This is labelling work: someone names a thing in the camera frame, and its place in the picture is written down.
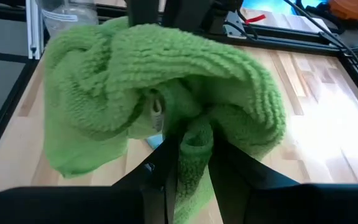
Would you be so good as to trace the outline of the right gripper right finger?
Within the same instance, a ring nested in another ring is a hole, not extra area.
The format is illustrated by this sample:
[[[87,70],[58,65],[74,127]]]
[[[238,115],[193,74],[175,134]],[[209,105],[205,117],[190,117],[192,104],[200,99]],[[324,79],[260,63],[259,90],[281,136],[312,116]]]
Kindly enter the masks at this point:
[[[209,174],[224,224],[300,224],[295,180],[263,165],[214,129]]]

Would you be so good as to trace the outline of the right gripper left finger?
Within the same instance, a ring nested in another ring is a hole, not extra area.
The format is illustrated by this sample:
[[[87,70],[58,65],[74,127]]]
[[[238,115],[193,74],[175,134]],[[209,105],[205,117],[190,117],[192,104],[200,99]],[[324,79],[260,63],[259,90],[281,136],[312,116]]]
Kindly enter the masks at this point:
[[[169,131],[163,142],[135,169],[112,187],[128,192],[134,213],[128,219],[135,224],[173,224],[178,183],[180,143],[184,124]]]

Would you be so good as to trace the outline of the light blue microfiber towel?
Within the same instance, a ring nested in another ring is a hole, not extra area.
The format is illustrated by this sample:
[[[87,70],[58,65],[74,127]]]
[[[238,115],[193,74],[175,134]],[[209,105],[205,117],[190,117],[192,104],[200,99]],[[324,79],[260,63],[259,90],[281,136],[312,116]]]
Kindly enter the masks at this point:
[[[163,143],[163,136],[162,134],[150,136],[146,139],[146,142],[152,150],[155,150],[159,147],[159,145],[161,145],[161,143]]]

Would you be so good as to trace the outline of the green microfiber towel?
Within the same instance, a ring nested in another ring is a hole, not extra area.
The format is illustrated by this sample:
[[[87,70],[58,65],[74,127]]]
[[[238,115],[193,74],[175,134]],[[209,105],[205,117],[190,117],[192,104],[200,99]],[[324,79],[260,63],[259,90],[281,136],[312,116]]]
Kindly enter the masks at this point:
[[[241,49],[127,17],[72,27],[44,53],[50,165],[72,178],[121,157],[130,139],[187,129],[174,224],[210,201],[214,134],[257,160],[283,139],[286,114],[270,72]]]

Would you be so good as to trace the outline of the red tag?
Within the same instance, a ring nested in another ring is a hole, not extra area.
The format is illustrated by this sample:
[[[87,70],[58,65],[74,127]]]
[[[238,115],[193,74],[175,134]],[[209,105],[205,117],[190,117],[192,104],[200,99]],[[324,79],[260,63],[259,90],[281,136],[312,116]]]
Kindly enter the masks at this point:
[[[246,20],[245,20],[245,24],[250,24],[250,23],[258,22],[258,21],[264,20],[265,18],[266,18],[265,14],[261,14],[261,15],[256,16],[256,17],[252,17],[252,18],[246,19]]]

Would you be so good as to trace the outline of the bright blue sheet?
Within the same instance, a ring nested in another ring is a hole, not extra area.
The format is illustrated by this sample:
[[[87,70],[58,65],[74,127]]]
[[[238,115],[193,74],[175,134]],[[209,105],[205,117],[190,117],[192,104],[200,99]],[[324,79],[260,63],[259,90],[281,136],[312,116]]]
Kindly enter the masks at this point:
[[[321,2],[327,2],[327,0],[301,0],[304,7],[315,7]],[[281,14],[296,14],[294,9],[284,0],[243,0],[242,7]]]

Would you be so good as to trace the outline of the clear plastic container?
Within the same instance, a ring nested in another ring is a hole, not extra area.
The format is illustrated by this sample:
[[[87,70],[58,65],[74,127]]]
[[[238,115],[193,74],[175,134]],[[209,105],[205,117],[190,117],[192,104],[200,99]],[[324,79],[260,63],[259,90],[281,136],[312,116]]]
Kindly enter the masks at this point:
[[[99,23],[94,0],[36,0],[51,37],[74,26]]]

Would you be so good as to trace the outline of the orange object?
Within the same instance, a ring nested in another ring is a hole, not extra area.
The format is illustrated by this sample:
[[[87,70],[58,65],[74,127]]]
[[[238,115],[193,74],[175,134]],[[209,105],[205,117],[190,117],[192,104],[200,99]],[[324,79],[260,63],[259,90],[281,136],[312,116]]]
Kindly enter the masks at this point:
[[[328,0],[328,4],[334,16],[358,20],[358,0]]]

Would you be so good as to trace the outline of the grey metal bracket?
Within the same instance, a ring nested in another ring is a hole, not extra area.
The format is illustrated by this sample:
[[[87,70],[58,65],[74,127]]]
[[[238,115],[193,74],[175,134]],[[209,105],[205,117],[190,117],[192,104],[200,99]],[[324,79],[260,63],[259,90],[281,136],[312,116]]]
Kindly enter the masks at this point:
[[[241,18],[238,16],[237,12],[229,11],[224,24],[224,31],[228,37],[246,39],[246,33],[242,25]]]

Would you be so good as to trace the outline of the aluminium extrusion post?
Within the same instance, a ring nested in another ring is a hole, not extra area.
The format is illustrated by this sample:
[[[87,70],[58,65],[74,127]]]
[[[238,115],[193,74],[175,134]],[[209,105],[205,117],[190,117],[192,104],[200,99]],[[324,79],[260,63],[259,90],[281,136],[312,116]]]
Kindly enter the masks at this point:
[[[43,17],[36,0],[25,0],[28,58],[39,60],[44,52]]]

